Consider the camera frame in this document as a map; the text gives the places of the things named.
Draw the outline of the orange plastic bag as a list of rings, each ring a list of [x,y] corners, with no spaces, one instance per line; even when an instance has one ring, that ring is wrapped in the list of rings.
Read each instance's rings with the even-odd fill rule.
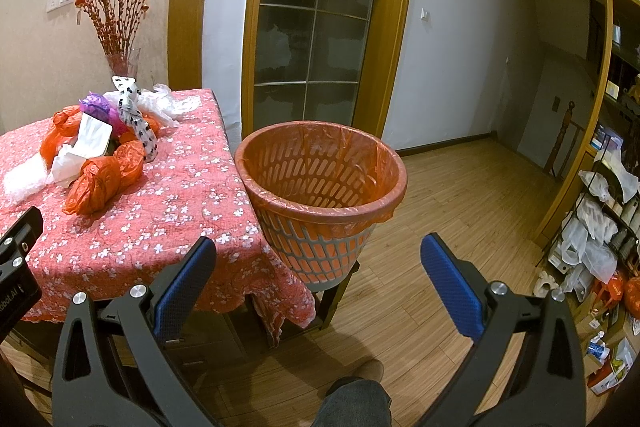
[[[63,212],[89,216],[101,211],[119,192],[140,180],[144,160],[144,148],[138,140],[120,144],[112,156],[87,159],[70,187]]]
[[[39,149],[40,156],[48,169],[52,167],[54,158],[62,145],[78,135],[81,117],[82,113],[78,105],[66,106],[52,116],[49,130]]]

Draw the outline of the white paper tissue pack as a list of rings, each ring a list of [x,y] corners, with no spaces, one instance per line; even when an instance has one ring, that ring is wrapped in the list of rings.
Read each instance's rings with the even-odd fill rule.
[[[103,156],[110,143],[112,126],[85,113],[81,113],[79,131],[74,145],[64,144],[55,156],[51,179],[68,187],[78,176],[87,159]]]

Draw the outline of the purple plastic bag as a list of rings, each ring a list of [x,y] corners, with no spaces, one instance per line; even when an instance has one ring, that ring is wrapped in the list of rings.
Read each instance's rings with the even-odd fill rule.
[[[109,124],[115,136],[121,136],[127,131],[127,126],[120,120],[117,109],[102,94],[90,92],[79,101],[79,108],[82,113]]]

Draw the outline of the white paw print bag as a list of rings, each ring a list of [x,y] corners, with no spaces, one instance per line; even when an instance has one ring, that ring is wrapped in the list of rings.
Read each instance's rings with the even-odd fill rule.
[[[157,156],[157,137],[151,125],[143,118],[138,109],[138,96],[141,94],[134,77],[113,76],[112,83],[117,91],[117,112],[120,120],[141,142],[144,160],[152,161]]]

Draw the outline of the long clear plastic bag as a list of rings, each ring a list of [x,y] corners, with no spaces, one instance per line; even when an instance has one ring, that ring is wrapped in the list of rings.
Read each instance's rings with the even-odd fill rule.
[[[16,205],[42,191],[53,181],[44,158],[35,153],[20,165],[10,169],[2,179],[4,199]]]

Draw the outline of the cardboard boxes on floor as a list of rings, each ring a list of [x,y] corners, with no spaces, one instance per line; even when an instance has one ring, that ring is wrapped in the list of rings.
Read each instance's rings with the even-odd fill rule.
[[[608,283],[596,280],[573,317],[587,388],[605,395],[639,358],[639,277],[615,271]]]

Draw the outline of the brown shoe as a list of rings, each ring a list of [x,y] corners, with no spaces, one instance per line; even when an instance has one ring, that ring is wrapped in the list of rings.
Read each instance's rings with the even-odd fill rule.
[[[331,393],[336,392],[339,387],[351,384],[354,381],[359,381],[360,379],[380,383],[383,379],[384,371],[384,364],[380,360],[376,358],[367,359],[351,374],[334,381],[331,387],[326,391],[326,396],[328,397]]]

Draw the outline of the person's leg in jeans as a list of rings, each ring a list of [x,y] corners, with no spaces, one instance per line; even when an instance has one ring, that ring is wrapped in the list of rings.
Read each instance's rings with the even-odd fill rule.
[[[343,377],[329,387],[311,426],[390,427],[391,404],[392,399],[377,381]]]

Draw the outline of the red floral tablecloth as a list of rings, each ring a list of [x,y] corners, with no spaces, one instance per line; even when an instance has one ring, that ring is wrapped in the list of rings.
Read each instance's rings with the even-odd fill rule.
[[[140,182],[97,215],[67,216],[66,193],[55,184],[23,202],[2,197],[3,230],[30,206],[43,217],[43,233],[28,255],[42,296],[27,321],[64,321],[78,291],[110,299],[149,284],[200,236],[214,241],[217,259],[198,309],[227,313],[253,297],[273,337],[285,321],[305,327],[314,319],[311,292],[262,235],[213,92],[195,94],[200,106],[177,127],[162,129],[157,158],[145,165]]]

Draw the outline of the glass vase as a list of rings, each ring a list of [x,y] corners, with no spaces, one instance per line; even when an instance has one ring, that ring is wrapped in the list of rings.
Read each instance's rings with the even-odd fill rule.
[[[140,54],[140,48],[133,48],[128,53],[108,54],[105,58],[113,76],[137,78]]]

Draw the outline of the wooden shelf cabinet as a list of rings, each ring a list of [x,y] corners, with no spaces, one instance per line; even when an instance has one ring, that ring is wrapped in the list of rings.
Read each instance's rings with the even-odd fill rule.
[[[639,6],[639,0],[624,0],[631,3],[635,8]],[[604,5],[604,41],[602,46],[602,58],[600,66],[596,70],[594,80],[589,76],[591,66],[588,61],[583,60],[579,55],[569,54],[557,46],[548,44],[549,52],[557,57],[564,58],[570,65],[577,68],[579,72],[588,79],[588,87],[594,88],[592,107],[589,113],[587,124],[582,126],[585,132],[578,138],[577,153],[570,164],[568,173],[564,176],[558,193],[554,196],[553,202],[548,208],[544,217],[533,234],[534,243],[543,251],[554,241],[554,236],[559,231],[561,221],[564,219],[564,212],[573,207],[573,197],[578,194],[577,173],[584,167],[592,167],[596,163],[596,149],[591,145],[591,139],[596,133],[597,123],[601,120],[603,102],[606,100],[605,88],[608,82],[608,73],[611,68],[611,57],[613,55],[613,29],[614,29],[614,0],[605,0]]]

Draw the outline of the orange lined waste basket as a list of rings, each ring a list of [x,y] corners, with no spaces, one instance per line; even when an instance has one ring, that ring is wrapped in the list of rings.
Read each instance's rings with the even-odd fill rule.
[[[333,122],[259,129],[234,161],[267,243],[313,293],[346,279],[407,191],[405,164],[392,148]]]

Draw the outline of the glass sliding door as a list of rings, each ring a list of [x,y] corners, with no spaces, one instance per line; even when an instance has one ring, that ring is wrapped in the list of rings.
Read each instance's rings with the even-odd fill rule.
[[[255,128],[292,120],[350,124],[373,0],[260,0]]]

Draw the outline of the wooden stair post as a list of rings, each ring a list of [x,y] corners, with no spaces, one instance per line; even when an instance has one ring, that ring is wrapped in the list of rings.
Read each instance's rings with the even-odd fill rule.
[[[563,171],[570,160],[570,155],[572,155],[573,150],[577,144],[578,138],[582,133],[585,132],[585,128],[582,127],[581,124],[578,124],[577,121],[574,121],[574,108],[575,102],[569,101],[567,105],[567,109],[564,113],[561,126],[558,134],[556,135],[554,144],[552,146],[551,152],[548,155],[546,163],[544,164],[544,173],[551,174],[555,180],[563,179]],[[555,163],[558,160],[559,153],[561,153],[563,143],[567,136],[567,132],[570,130],[573,131],[572,139],[570,140],[570,145],[563,157],[562,164],[559,169],[555,168]]]

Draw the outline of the wooden door frame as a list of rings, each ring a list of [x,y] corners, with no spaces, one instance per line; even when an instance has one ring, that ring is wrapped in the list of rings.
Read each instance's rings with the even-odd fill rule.
[[[260,0],[246,0],[241,82],[241,135],[254,130],[254,86]],[[359,89],[352,125],[383,135],[397,74],[410,0],[373,0],[363,54],[364,86]]]

